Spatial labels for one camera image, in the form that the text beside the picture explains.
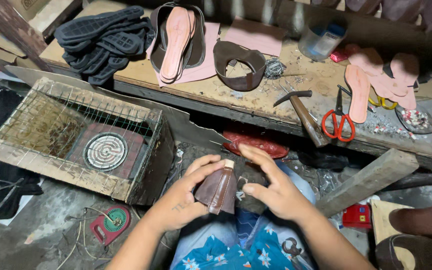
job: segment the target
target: scissors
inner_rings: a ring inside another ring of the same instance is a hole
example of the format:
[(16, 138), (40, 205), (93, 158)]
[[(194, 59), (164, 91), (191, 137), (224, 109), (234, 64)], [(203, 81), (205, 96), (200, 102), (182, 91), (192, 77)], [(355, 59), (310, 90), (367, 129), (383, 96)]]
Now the scissors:
[[(334, 133), (330, 134), (329, 132), (327, 132), (326, 130), (326, 119), (328, 118), (328, 116), (332, 114), (333, 115), (333, 125), (334, 125)], [(338, 121), (336, 120), (336, 115), (341, 116), (341, 122), (339, 123), (339, 127), (338, 127)], [(351, 136), (349, 138), (343, 138), (341, 136), (341, 133), (343, 132), (343, 126), (344, 126), (344, 121), (347, 121), (349, 126), (351, 127)], [(322, 131), (327, 135), (327, 137), (332, 138), (332, 139), (336, 139), (338, 138), (340, 141), (342, 142), (349, 142), (352, 139), (354, 139), (354, 135), (356, 134), (355, 130), (354, 130), (354, 124), (353, 121), (350, 118), (349, 114), (344, 114), (343, 113), (343, 96), (341, 94), (341, 88), (339, 88), (338, 93), (337, 93), (337, 98), (336, 98), (336, 110), (332, 109), (329, 112), (327, 112), (323, 117), (322, 117), (322, 122), (321, 122), (321, 127), (322, 127)]]

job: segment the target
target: right hand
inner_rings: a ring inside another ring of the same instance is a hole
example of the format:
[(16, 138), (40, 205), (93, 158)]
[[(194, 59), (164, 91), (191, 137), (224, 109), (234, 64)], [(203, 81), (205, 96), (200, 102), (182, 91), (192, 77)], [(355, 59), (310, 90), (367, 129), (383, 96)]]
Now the right hand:
[(267, 152), (246, 144), (239, 144), (239, 151), (242, 156), (261, 166), (270, 183), (268, 187), (247, 183), (243, 186), (246, 194), (262, 201), (277, 217), (285, 220), (298, 222), (305, 216), (304, 209), (314, 208)]

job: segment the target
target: forearm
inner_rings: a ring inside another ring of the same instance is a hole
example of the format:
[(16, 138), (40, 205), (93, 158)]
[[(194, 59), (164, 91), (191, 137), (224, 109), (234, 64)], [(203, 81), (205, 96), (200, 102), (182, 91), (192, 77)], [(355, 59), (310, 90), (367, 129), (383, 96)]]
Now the forearm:
[(375, 269), (315, 207), (305, 207), (304, 211), (304, 218), (294, 221), (303, 230), (321, 269)]
[(163, 233), (154, 224), (141, 219), (129, 234), (128, 239), (106, 267), (107, 270), (146, 270)]

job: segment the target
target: wooden post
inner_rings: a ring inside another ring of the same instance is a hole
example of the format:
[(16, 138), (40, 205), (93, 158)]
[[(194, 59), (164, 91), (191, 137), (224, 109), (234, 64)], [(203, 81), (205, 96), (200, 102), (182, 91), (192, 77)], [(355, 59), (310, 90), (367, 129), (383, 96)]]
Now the wooden post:
[(37, 33), (14, 9), (8, 0), (0, 0), (0, 32), (26, 53), (41, 70), (52, 72), (39, 58), (47, 47), (41, 33)]
[(389, 184), (411, 174), (418, 167), (419, 164), (414, 155), (394, 148), (389, 149), (335, 190), (317, 201), (316, 207), (326, 217), (331, 217), (347, 207), (368, 198)]

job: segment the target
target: leather offcut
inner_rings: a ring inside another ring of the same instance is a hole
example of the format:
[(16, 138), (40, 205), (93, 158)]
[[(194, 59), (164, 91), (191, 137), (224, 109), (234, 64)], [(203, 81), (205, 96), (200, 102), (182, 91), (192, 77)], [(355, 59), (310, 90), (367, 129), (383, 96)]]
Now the leather offcut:
[(396, 234), (376, 245), (376, 260), (381, 270), (405, 269), (395, 253), (395, 247), (411, 252), (416, 263), (414, 270), (432, 270), (432, 240), (424, 236), (409, 234)]
[[(259, 86), (266, 69), (266, 59), (260, 51), (247, 50), (233, 42), (218, 40), (213, 49), (213, 56), (216, 72), (229, 88), (250, 91)], [(226, 77), (226, 67), (233, 59), (246, 64), (252, 72), (241, 77)]]
[(220, 211), (225, 211), (234, 214), (236, 184), (234, 170), (224, 167), (208, 175), (196, 190), (194, 197), (207, 205), (210, 213), (218, 215)]

